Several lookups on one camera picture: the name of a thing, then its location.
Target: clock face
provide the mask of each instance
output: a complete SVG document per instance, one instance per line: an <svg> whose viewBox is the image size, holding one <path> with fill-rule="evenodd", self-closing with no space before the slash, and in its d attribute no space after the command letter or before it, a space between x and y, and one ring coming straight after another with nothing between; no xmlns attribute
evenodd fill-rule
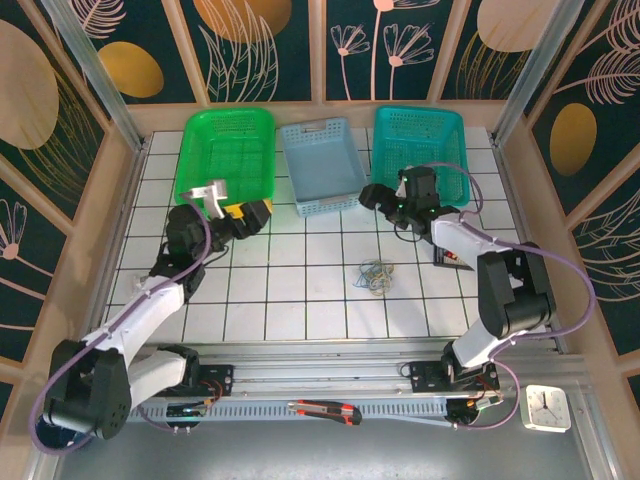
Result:
<svg viewBox="0 0 640 480"><path fill-rule="evenodd" d="M531 424L545 430L566 430L571 426L567 397L562 390L529 385L525 394Z"/></svg>

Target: red utility knife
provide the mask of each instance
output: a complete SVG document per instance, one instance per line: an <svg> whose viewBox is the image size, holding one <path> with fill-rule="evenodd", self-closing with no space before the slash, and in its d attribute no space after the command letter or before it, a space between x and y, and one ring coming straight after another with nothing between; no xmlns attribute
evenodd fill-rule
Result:
<svg viewBox="0 0 640 480"><path fill-rule="evenodd" d="M360 425L362 413L357 407L340 402L298 400L287 404L289 410L307 417L326 418L345 425Z"/></svg>

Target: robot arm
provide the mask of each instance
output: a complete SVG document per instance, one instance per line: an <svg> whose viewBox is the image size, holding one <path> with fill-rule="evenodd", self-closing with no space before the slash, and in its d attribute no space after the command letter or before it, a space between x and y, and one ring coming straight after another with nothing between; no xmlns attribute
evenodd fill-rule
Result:
<svg viewBox="0 0 640 480"><path fill-rule="evenodd" d="M199 362L193 350L167 346L143 360L134 358L153 332L193 296L202 282L204 264L177 282L171 279L201 257L207 247L204 229L210 231L209 251L222 252L233 238L257 234L271 216L271 204L265 200L223 210L218 205L219 199L226 198L222 181L195 189L193 196L204 200L211 218L207 225L202 225L191 206L174 207L169 212L167 242L135 297L115 318L82 340L64 340L55 348L50 376L86 345L108 334L47 392L45 422L109 439L123 427L131 409L149 397L177 385L194 386Z"/></svg>
<svg viewBox="0 0 640 480"><path fill-rule="evenodd" d="M436 175L428 167L401 170L400 187L365 187L360 202L401 229L451 251L478 275L480 318L445 347L443 366L451 383L482 373L490 353L516 335L546 323L555 301L542 257L502 247L465 228L460 212L440 205ZM522 282L512 287L511 278Z"/></svg>

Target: clock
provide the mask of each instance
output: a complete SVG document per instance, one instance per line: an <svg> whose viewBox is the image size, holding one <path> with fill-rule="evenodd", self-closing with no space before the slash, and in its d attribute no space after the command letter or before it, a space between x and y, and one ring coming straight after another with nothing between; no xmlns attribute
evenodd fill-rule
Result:
<svg viewBox="0 0 640 480"><path fill-rule="evenodd" d="M566 432L571 428L567 395L559 388L528 385L520 395L522 423L531 430Z"/></svg>

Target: plastic basket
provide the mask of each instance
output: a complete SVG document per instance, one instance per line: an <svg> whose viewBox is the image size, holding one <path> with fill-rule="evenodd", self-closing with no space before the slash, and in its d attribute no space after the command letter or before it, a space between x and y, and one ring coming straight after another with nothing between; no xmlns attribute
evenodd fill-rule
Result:
<svg viewBox="0 0 640 480"><path fill-rule="evenodd" d="M200 112L184 130L175 200L180 193L224 179L228 198L221 205L272 198L275 189L275 123L261 108Z"/></svg>
<svg viewBox="0 0 640 480"><path fill-rule="evenodd" d="M434 108L380 107L373 136L371 181L398 187L398 170L445 162L467 169L462 117ZM469 203L469 179L446 167L436 167L436 189L442 205Z"/></svg>
<svg viewBox="0 0 640 480"><path fill-rule="evenodd" d="M358 205L367 184L346 118L329 118L280 129L298 214Z"/></svg>

